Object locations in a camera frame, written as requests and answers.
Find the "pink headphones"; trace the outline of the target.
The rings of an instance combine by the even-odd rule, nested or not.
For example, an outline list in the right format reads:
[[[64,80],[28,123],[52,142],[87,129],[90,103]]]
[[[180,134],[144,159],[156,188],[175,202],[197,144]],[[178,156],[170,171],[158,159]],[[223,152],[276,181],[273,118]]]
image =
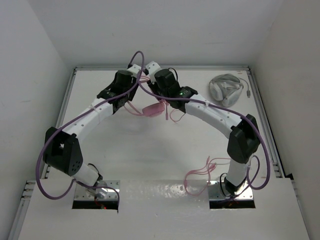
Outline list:
[[[153,118],[161,115],[165,111],[165,104],[163,102],[157,102],[146,106],[141,111],[136,109],[130,102],[128,103],[128,105],[132,108],[133,111],[130,111],[126,106],[124,106],[124,109],[130,114],[138,117]]]

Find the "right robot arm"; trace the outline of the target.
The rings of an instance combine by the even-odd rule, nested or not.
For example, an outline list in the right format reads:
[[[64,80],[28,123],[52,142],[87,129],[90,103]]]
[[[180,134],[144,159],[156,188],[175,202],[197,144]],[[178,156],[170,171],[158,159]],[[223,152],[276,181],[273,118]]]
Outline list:
[[[148,70],[148,76],[148,86],[155,95],[167,98],[171,107],[203,120],[228,139],[227,154],[231,160],[224,186],[234,195],[243,185],[249,161],[260,145],[252,127],[237,115],[210,107],[211,102],[195,89],[180,86],[174,73],[167,68]]]

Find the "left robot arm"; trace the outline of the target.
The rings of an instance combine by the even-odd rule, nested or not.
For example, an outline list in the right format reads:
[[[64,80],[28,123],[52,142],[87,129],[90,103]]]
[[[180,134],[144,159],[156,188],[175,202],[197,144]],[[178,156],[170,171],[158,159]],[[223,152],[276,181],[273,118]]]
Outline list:
[[[103,120],[133,99],[140,75],[140,67],[132,66],[117,71],[111,84],[97,94],[91,105],[70,124],[66,124],[62,130],[50,128],[45,136],[47,147],[43,161],[76,181],[94,187],[101,176],[84,162],[81,143]]]

